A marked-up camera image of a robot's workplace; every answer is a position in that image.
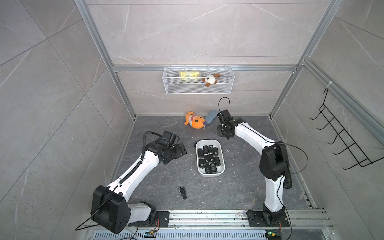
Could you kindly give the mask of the black VW key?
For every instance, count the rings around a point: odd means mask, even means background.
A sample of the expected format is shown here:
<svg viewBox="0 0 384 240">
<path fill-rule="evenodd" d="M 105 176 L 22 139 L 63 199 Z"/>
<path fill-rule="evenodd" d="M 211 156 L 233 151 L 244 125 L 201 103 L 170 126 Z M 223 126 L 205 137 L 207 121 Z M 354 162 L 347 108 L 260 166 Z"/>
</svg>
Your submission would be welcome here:
<svg viewBox="0 0 384 240">
<path fill-rule="evenodd" d="M 203 147 L 203 151 L 204 151 L 204 154 L 207 155 L 209 153 L 209 147 L 208 146 L 204 146 Z"/>
</svg>

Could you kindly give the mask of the white storage box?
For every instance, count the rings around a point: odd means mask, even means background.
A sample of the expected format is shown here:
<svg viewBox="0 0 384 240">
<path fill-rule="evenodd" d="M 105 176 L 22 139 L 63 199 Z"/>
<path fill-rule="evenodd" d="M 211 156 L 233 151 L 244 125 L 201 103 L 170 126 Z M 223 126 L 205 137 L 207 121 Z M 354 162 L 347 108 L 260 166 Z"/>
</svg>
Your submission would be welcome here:
<svg viewBox="0 0 384 240">
<path fill-rule="evenodd" d="M 218 157 L 220 158 L 221 165 L 217 167 L 218 172 L 216 174 L 212 174 L 211 169 L 210 169 L 210 164 L 215 163 L 213 154 L 204 155 L 203 159 L 205 160 L 205 163 L 206 163 L 205 168 L 204 169 L 199 168 L 199 158 L 198 158 L 197 149 L 203 149 L 204 146 L 208 146 L 208 145 L 213 145 L 214 148 L 219 149 L 219 156 Z M 195 146 L 196 154 L 197 154 L 198 171 L 199 171 L 201 176 L 203 176 L 203 177 L 218 177 L 224 173 L 226 166 L 225 166 L 225 162 L 224 162 L 222 147 L 221 147 L 221 144 L 219 141 L 212 140 L 212 139 L 199 140 L 195 143 L 194 146 Z"/>
</svg>

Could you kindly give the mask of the black car key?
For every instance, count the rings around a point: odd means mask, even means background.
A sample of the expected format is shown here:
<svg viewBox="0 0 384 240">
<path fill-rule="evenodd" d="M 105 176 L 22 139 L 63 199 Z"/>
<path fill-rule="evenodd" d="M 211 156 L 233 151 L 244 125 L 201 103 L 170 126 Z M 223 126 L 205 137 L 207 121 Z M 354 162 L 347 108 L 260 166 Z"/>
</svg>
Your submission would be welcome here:
<svg viewBox="0 0 384 240">
<path fill-rule="evenodd" d="M 206 165 L 205 160 L 204 159 L 199 159 L 199 168 L 204 169 L 205 165 Z"/>
<path fill-rule="evenodd" d="M 198 151 L 198 158 L 203 159 L 204 158 L 204 150 L 203 149 L 197 149 Z"/>
</svg>

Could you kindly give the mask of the black key with buttons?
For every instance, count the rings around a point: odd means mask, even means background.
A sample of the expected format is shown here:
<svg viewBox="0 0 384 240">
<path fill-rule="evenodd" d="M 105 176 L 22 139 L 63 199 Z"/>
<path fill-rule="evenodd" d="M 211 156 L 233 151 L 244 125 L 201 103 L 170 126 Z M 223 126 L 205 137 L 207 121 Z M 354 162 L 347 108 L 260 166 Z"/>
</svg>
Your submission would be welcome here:
<svg viewBox="0 0 384 240">
<path fill-rule="evenodd" d="M 211 164 L 210 164 L 210 169 L 211 169 L 211 173 L 212 173 L 212 174 L 216 174 L 216 173 L 218 172 L 218 170 L 217 170 L 217 166 L 216 166 L 215 163 L 211 163 Z"/>
</svg>

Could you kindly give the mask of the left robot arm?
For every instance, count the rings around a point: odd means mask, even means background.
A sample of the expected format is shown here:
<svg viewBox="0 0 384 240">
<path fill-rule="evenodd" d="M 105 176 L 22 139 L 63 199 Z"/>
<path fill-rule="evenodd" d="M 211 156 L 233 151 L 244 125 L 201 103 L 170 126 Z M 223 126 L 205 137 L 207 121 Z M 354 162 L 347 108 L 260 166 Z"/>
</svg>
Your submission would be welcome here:
<svg viewBox="0 0 384 240">
<path fill-rule="evenodd" d="M 92 199 L 90 220 L 95 226 L 102 226 L 114 234 L 119 234 L 127 225 L 138 227 L 155 226 L 160 228 L 156 207 L 146 203 L 129 204 L 132 193 L 142 180 L 160 163 L 187 154 L 180 137 L 169 131 L 162 134 L 147 131 L 143 134 L 142 152 L 139 158 L 116 180 L 104 187 L 98 186 Z"/>
</svg>

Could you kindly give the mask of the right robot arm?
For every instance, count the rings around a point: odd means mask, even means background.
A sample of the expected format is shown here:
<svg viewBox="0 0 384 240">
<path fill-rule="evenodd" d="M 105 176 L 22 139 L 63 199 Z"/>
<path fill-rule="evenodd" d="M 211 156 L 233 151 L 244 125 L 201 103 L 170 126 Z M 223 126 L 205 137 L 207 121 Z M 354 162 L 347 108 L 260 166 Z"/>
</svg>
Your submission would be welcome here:
<svg viewBox="0 0 384 240">
<path fill-rule="evenodd" d="M 283 189 L 292 187 L 292 173 L 287 146 L 282 141 L 271 140 L 253 129 L 242 118 L 233 118 L 231 110 L 219 110 L 217 114 L 220 124 L 217 135 L 227 139 L 235 136 L 243 139 L 261 156 L 259 169 L 266 182 L 266 197 L 262 211 L 247 210 L 246 216 L 250 227 L 259 225 L 267 227 L 291 227 L 292 222 L 288 210 L 283 203 Z"/>
</svg>

